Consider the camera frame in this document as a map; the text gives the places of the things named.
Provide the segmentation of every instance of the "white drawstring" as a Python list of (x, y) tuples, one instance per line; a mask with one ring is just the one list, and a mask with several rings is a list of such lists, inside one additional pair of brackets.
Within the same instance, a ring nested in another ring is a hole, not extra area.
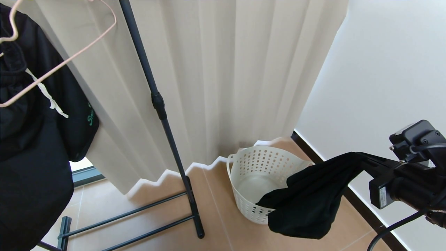
[[(37, 81), (36, 76), (34, 76), (34, 74), (28, 69), (26, 68), (25, 70), (26, 73), (30, 74), (31, 77), (33, 78), (33, 81)], [(56, 111), (62, 115), (65, 118), (68, 118), (68, 115), (65, 114), (62, 109), (59, 107), (59, 105), (56, 103), (56, 101), (53, 99), (53, 97), (48, 93), (48, 91), (46, 90), (45, 85), (43, 85), (42, 83), (38, 83), (37, 86), (39, 87), (40, 91), (42, 92), (42, 94), (49, 99), (50, 101), (50, 109), (56, 109)]]

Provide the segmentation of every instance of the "black cable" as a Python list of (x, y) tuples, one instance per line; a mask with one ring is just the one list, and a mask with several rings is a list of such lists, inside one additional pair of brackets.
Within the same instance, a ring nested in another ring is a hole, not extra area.
[(370, 242), (370, 244), (368, 245), (367, 251), (372, 251), (373, 247), (376, 245), (376, 243), (378, 243), (378, 241), (383, 238), (386, 234), (390, 233), (391, 231), (395, 230), (396, 228), (409, 223), (421, 216), (423, 216), (424, 214), (426, 214), (427, 212), (429, 212), (429, 208), (432, 208), (434, 206), (436, 206), (439, 202), (441, 202), (444, 198), (446, 197), (446, 188), (444, 188), (430, 203), (429, 206), (423, 208), (422, 210), (412, 214), (409, 217), (406, 217), (392, 225), (390, 225), (388, 228), (384, 229), (383, 231), (381, 231), (379, 234), (377, 234), (373, 240)]
[(424, 150), (428, 149), (434, 149), (434, 148), (446, 148), (446, 143), (433, 143), (433, 144), (425, 144), (421, 146), (411, 146), (410, 150), (413, 153), (418, 153)]

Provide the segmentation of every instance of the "basket bottom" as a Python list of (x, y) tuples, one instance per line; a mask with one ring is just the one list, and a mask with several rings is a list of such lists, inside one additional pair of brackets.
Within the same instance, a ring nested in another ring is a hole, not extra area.
[(263, 195), (280, 188), (282, 187), (273, 179), (258, 175), (246, 177), (236, 189), (246, 200), (255, 204), (259, 202)]

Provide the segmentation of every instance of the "clothes rack pole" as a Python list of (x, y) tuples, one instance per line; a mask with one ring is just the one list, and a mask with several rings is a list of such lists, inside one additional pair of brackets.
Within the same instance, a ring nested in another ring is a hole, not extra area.
[(129, 31), (130, 31), (130, 35), (131, 35), (133, 43), (135, 45), (136, 52), (138, 54), (138, 58), (140, 60), (141, 66), (143, 68), (144, 75), (146, 77), (147, 83), (149, 84), (153, 107), (156, 109), (158, 117), (160, 118), (161, 123), (163, 125), (164, 132), (165, 132), (166, 137), (167, 137), (167, 141), (169, 142), (170, 149), (172, 151), (173, 157), (175, 158), (175, 162), (177, 164), (178, 171), (179, 171), (179, 173), (181, 175), (181, 179), (183, 181), (183, 184), (184, 184), (184, 187), (185, 187), (186, 191), (182, 192), (182, 193), (179, 193), (179, 194), (172, 195), (172, 196), (164, 198), (162, 200), (153, 202), (153, 203), (151, 203), (149, 205), (140, 207), (140, 208), (132, 210), (130, 212), (123, 213), (121, 215), (112, 217), (112, 218), (110, 218), (108, 220), (104, 220), (102, 222), (98, 222), (96, 224), (93, 224), (93, 225), (90, 225), (90, 226), (86, 226), (84, 228), (81, 228), (81, 229), (78, 229), (78, 230), (75, 230), (75, 231), (71, 231), (71, 232), (70, 232), (71, 218), (68, 217), (68, 216), (64, 216), (62, 218), (60, 234), (58, 236), (58, 246), (57, 247), (53, 247), (53, 246), (51, 246), (51, 245), (49, 245), (47, 243), (44, 243), (44, 242), (40, 242), (38, 244), (38, 246), (40, 246), (42, 248), (45, 248), (47, 250), (50, 250), (50, 251), (67, 251), (68, 239), (69, 239), (70, 236), (72, 236), (74, 234), (79, 234), (81, 232), (91, 230), (91, 229), (96, 228), (98, 226), (102, 226), (104, 224), (107, 224), (107, 223), (110, 223), (112, 221), (121, 219), (123, 217), (126, 217), (126, 216), (129, 216), (129, 215), (138, 213), (138, 212), (140, 212), (142, 210), (151, 208), (153, 206), (156, 206), (156, 205), (159, 205), (161, 203), (170, 201), (172, 199), (178, 198), (178, 197), (183, 196), (183, 195), (187, 195), (187, 197), (189, 199), (190, 210), (191, 210), (191, 213), (192, 213), (191, 215), (189, 215), (187, 217), (184, 217), (184, 218), (182, 218), (180, 220), (177, 220), (175, 222), (172, 222), (170, 224), (167, 224), (165, 226), (162, 226), (162, 227), (160, 227), (158, 229), (152, 230), (152, 231), (150, 231), (150, 232), (148, 232), (146, 234), (137, 236), (137, 237), (135, 237), (133, 239), (130, 239), (130, 240), (126, 241), (126, 242), (123, 242), (123, 243), (117, 244), (115, 246), (112, 246), (110, 248), (104, 249), (103, 251), (112, 251), (112, 250), (124, 247), (126, 245), (131, 244), (131, 243), (137, 242), (137, 241), (139, 241), (141, 239), (147, 238), (147, 237), (152, 236), (154, 234), (157, 234), (157, 233), (159, 233), (161, 231), (169, 229), (169, 228), (171, 228), (173, 226), (176, 226), (178, 224), (186, 222), (186, 221), (188, 221), (190, 219), (194, 220), (195, 229), (196, 229), (198, 238), (200, 238), (200, 239), (204, 238), (204, 229), (203, 229), (203, 225), (202, 225), (202, 222), (201, 222), (200, 214), (198, 213), (198, 207), (197, 207), (197, 203), (195, 201), (194, 192), (192, 190), (192, 185), (190, 183), (189, 177), (186, 176), (186, 174), (184, 172), (184, 168), (183, 168), (183, 165), (182, 165), (181, 159), (180, 159), (180, 154), (178, 153), (178, 149), (177, 149), (177, 146), (175, 144), (175, 140), (173, 138), (172, 130), (170, 129), (170, 125), (169, 125), (169, 122), (167, 120), (167, 113), (166, 113), (166, 110), (165, 110), (165, 107), (164, 107), (164, 101), (163, 101), (163, 98), (162, 98), (161, 94), (159, 93), (159, 91), (157, 89), (156, 84), (155, 84), (155, 79), (153, 78), (152, 70), (150, 69), (149, 60), (147, 59), (147, 55), (146, 55), (145, 50), (144, 50), (144, 46), (143, 46), (143, 43), (142, 43), (142, 40), (141, 40), (141, 36), (140, 36), (139, 30), (138, 30), (138, 27), (136, 25), (136, 20), (135, 20), (135, 17), (133, 15), (132, 7), (130, 5), (129, 0), (120, 0), (119, 2), (120, 2), (120, 5), (121, 5), (123, 14), (124, 14), (124, 18), (125, 18), (125, 20), (127, 22), (127, 26), (128, 26)]

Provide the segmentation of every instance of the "basket handle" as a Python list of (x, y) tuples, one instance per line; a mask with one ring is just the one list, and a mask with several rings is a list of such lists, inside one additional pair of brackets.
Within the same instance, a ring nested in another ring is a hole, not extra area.
[(230, 154), (230, 155), (227, 157), (227, 160), (226, 160), (226, 169), (227, 169), (227, 175), (229, 176), (229, 180), (231, 180), (231, 171), (229, 170), (229, 160), (230, 160), (233, 156), (234, 156), (233, 154)]

